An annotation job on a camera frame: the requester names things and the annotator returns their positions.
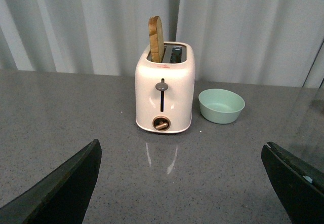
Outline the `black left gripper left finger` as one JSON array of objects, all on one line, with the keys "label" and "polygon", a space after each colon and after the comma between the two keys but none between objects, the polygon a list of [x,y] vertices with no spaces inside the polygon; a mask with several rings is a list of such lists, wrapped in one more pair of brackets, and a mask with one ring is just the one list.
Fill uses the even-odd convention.
[{"label": "black left gripper left finger", "polygon": [[102,149],[94,139],[1,208],[1,223],[82,223],[94,191]]}]

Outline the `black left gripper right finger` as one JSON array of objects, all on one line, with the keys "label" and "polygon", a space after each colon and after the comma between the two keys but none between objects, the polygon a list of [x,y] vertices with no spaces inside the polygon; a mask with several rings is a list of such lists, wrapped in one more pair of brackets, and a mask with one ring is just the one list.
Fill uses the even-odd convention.
[{"label": "black left gripper right finger", "polygon": [[323,223],[323,172],[274,142],[261,160],[271,185],[292,223]]}]

